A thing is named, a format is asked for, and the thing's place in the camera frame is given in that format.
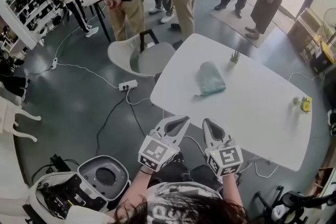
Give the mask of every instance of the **teal bag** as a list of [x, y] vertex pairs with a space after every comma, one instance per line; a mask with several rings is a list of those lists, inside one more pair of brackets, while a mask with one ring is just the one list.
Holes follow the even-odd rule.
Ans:
[[201, 90], [199, 96], [209, 96], [226, 90], [226, 84], [219, 70], [211, 61], [201, 64], [197, 73], [197, 82]]

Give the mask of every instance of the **white stripe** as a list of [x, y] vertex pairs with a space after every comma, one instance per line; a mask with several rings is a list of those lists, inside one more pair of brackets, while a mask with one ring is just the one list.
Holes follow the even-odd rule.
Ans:
[[80, 12], [80, 9], [79, 9], [79, 7], [78, 7], [76, 1], [72, 1], [72, 3], [75, 5], [75, 7], [76, 7], [76, 9], [77, 9], [77, 12], [78, 12], [78, 14], [79, 14], [79, 16], [80, 16], [80, 18], [81, 18], [82, 22], [83, 22], [84, 25], [85, 25], [86, 30], [87, 30], [87, 31], [90, 31], [90, 28], [88, 27], [86, 21], [84, 20], [84, 18], [83, 18], [83, 16], [82, 16], [82, 12]]

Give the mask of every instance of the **floor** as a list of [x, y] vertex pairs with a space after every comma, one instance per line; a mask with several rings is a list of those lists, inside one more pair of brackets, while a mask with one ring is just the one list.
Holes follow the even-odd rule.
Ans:
[[[220, 22], [209, 12], [220, 0], [197, 0], [195, 17], [196, 32], [229, 46], [262, 63], [269, 69], [288, 79], [292, 73], [302, 73], [314, 77], [311, 69], [306, 66], [296, 54], [286, 35], [276, 27], [265, 43], [255, 48], [245, 38]], [[145, 10], [152, 6], [152, 0], [145, 0]], [[146, 22], [161, 41], [170, 43], [181, 39], [181, 34], [169, 30], [169, 25], [160, 25], [163, 14], [148, 15]], [[99, 26], [98, 20], [92, 21]], [[70, 22], [57, 27], [45, 40], [45, 47], [37, 46], [26, 58], [26, 62], [18, 70], [18, 74], [40, 73], [51, 66], [55, 52], [61, 41], [77, 27], [73, 18]], [[60, 63], [80, 65], [105, 77], [110, 83], [118, 86], [120, 82], [132, 80], [135, 77], [114, 66], [107, 57], [108, 41], [102, 30], [91, 38], [85, 38], [81, 31], [75, 32], [60, 49]], [[55, 71], [44, 72], [41, 75], [30, 75], [31, 83], [27, 93], [24, 109], [31, 114], [41, 115], [41, 122], [19, 118], [19, 130], [35, 135], [39, 140], [33, 143], [28, 139], [19, 139], [19, 149], [24, 169], [28, 178], [41, 166], [49, 163], [53, 154], [63, 159], [73, 158], [82, 163], [95, 155], [96, 134], [103, 125], [112, 107], [123, 97], [123, 93], [111, 88], [98, 77], [76, 67], [58, 66]], [[137, 78], [139, 87], [132, 91], [132, 102], [148, 98], [153, 89], [153, 83], [147, 79]], [[239, 187], [243, 203], [251, 216], [261, 210], [253, 201], [254, 193], [261, 191], [266, 200], [271, 201], [278, 185], [286, 190], [304, 192], [311, 185], [329, 146], [329, 132], [326, 121], [326, 104], [321, 87], [321, 81], [314, 82], [302, 76], [293, 76], [291, 82], [313, 98], [313, 122], [311, 139], [302, 168], [292, 172], [280, 167], [269, 179], [256, 175], [254, 167], [243, 172]], [[162, 111], [144, 101], [134, 107], [139, 122], [146, 134], [155, 127], [162, 118]], [[199, 141], [204, 148], [201, 130], [191, 127], [188, 135]], [[135, 121], [130, 106], [123, 102], [112, 114], [106, 127], [100, 134], [101, 155], [117, 158], [128, 169], [131, 179], [134, 178], [139, 164], [138, 150], [143, 141], [143, 135]], [[185, 162], [189, 168], [204, 164], [197, 146], [190, 140], [181, 144]], [[244, 159], [252, 158], [244, 152]], [[258, 172], [269, 175], [275, 168], [274, 164], [258, 163]]]

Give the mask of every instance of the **white curved chair leg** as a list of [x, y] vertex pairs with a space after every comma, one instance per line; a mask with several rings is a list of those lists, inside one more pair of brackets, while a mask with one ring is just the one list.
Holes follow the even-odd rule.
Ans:
[[30, 118], [34, 121], [41, 121], [42, 118], [40, 116], [32, 116], [27, 111], [24, 111], [22, 109], [15, 110], [15, 114], [21, 114], [23, 116], [26, 116], [27, 118]]
[[15, 131], [14, 129], [10, 131], [12, 134], [19, 136], [19, 137], [25, 137], [25, 138], [30, 138], [31, 140], [33, 140], [35, 143], [37, 142], [37, 138], [30, 135], [30, 134], [25, 134], [25, 133], [20, 133]]

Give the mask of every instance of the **beige pants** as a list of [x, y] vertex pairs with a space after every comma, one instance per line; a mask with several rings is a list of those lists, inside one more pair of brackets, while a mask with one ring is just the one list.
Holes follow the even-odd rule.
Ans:
[[195, 33], [194, 8], [196, 0], [173, 0], [184, 40]]
[[116, 41], [127, 39], [125, 18], [131, 24], [134, 34], [145, 31], [145, 17], [143, 12], [143, 1], [132, 0], [121, 2], [121, 5], [116, 9], [108, 9], [112, 29]]

